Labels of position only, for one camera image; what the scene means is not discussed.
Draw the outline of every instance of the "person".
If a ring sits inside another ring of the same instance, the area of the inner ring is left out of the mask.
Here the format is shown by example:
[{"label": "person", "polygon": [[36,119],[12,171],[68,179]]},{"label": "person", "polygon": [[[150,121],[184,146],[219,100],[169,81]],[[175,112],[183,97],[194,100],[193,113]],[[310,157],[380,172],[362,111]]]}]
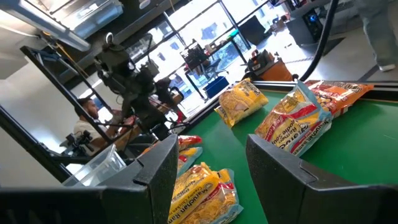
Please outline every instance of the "person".
[{"label": "person", "polygon": [[[78,104],[83,107],[83,109],[93,118],[98,119],[98,108],[95,105],[94,101],[90,98],[81,98],[77,99]],[[76,136],[83,134],[84,131],[88,131],[92,140],[90,142],[90,146],[94,149],[94,153],[98,152],[102,147],[104,147],[107,142],[105,139],[101,137],[101,135],[97,132],[97,130],[92,127],[92,125],[86,120],[86,118],[79,113],[79,111],[75,108],[76,114],[79,116],[79,120],[76,122],[73,133]],[[120,114],[114,114],[111,123],[118,124],[122,120]],[[105,128],[104,126],[99,126],[107,136],[112,138],[118,133],[118,127],[110,126],[109,128]]]},{"label": "person", "polygon": [[388,18],[389,0],[354,0],[354,2],[380,71],[388,72],[395,69],[398,46]]}]

